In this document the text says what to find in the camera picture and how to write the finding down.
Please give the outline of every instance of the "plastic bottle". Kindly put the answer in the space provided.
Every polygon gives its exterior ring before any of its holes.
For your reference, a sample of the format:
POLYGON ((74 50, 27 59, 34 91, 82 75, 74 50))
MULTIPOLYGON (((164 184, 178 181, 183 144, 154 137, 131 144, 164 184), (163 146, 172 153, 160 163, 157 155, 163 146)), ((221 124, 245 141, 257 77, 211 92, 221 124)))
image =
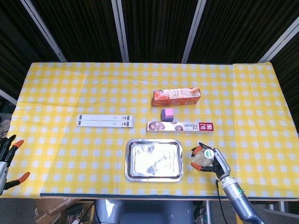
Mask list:
POLYGON ((191 162, 194 162, 202 167, 210 166, 214 161, 214 152, 211 149, 202 149, 194 157, 191 162))

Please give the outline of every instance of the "metal pole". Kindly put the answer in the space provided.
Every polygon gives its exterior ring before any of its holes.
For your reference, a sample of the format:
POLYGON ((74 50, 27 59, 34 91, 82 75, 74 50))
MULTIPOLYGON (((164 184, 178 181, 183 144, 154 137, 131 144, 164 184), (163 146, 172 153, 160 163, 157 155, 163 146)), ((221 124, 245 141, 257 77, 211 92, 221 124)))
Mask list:
POLYGON ((288 29, 278 38, 270 49, 258 61, 259 63, 269 62, 275 55, 299 32, 299 17, 289 26, 288 29))
POLYGON ((285 212, 285 202, 284 201, 279 201, 279 210, 281 212, 285 212))
POLYGON ((12 104, 17 105, 17 100, 9 96, 6 92, 0 90, 0 96, 2 96, 4 99, 7 99, 12 104))
POLYGON ((111 0, 114 21, 121 50, 122 62, 129 62, 125 22, 123 20, 121 0, 111 0))
POLYGON ((187 43, 185 46, 182 63, 187 63, 187 60, 188 60, 188 57, 189 57, 189 54, 191 51, 191 47, 194 42, 194 38, 197 33, 199 22, 200 22, 202 13, 204 12, 205 5, 206 5, 206 0, 198 0, 197 6, 195 9, 195 13, 194 13, 194 17, 193 17, 193 21, 192 21, 192 24, 190 27, 190 32, 188 35, 187 43))
POLYGON ((37 12, 36 8, 32 4, 30 0, 20 0, 31 18, 33 19, 34 23, 37 25, 39 30, 41 31, 44 38, 47 40, 48 44, 53 49, 54 53, 58 57, 58 59, 61 62, 66 62, 65 56, 63 55, 61 49, 57 45, 56 41, 54 40, 54 37, 48 30, 46 24, 43 22, 42 18, 40 17, 39 13, 37 12))
POLYGON ((210 201, 206 201, 206 224, 212 224, 210 201))

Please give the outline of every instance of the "cardboard box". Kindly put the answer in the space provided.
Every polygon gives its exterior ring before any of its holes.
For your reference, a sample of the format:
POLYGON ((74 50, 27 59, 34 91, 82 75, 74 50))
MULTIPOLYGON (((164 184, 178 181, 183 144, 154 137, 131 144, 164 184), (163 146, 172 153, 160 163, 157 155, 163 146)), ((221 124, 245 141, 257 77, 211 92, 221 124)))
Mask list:
POLYGON ((76 203, 80 199, 71 198, 45 198, 36 200, 36 217, 34 218, 36 223, 39 224, 51 224, 59 212, 67 209, 72 204, 76 203))
POLYGON ((205 122, 161 122, 149 121, 148 132, 189 132, 212 134, 214 131, 213 123, 205 122))
POLYGON ((196 104, 201 94, 199 88, 183 88, 173 90, 155 90, 153 106, 174 106, 196 104))
MULTIPOLYGON (((82 200, 82 201, 79 201, 79 202, 75 203, 74 205, 70 206, 68 209, 61 212, 59 224, 69 224, 70 223, 70 214, 76 214, 77 213, 76 208, 79 208, 82 211, 81 217, 83 217, 83 215, 85 215, 85 213, 88 211, 88 209, 90 208, 90 206, 92 204, 93 204, 93 201, 82 200)), ((86 216, 84 217, 84 219, 82 220, 83 221, 82 224, 93 223, 94 212, 95 212, 95 205, 93 204, 92 207, 90 208, 90 210, 88 211, 88 213, 86 214, 86 216)))

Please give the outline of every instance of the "orange box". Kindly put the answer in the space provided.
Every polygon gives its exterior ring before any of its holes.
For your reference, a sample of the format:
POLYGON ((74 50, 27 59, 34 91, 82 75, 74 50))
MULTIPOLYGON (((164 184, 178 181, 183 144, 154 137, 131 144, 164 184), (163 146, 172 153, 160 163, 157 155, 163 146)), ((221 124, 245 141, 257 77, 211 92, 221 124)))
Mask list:
POLYGON ((196 104, 201 94, 197 87, 173 89, 173 90, 154 90, 152 106, 177 106, 196 104))

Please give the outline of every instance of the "bottle cap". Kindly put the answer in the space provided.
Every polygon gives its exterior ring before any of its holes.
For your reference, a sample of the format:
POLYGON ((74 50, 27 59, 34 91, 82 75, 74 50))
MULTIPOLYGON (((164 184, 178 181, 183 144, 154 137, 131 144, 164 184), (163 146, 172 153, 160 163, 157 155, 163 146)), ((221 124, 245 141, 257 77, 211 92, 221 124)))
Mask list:
POLYGON ((211 149, 206 149, 206 150, 204 151, 204 157, 205 157, 206 159, 208 159, 208 160, 213 159, 213 158, 214 158, 214 152, 213 152, 213 150, 211 150, 211 149))

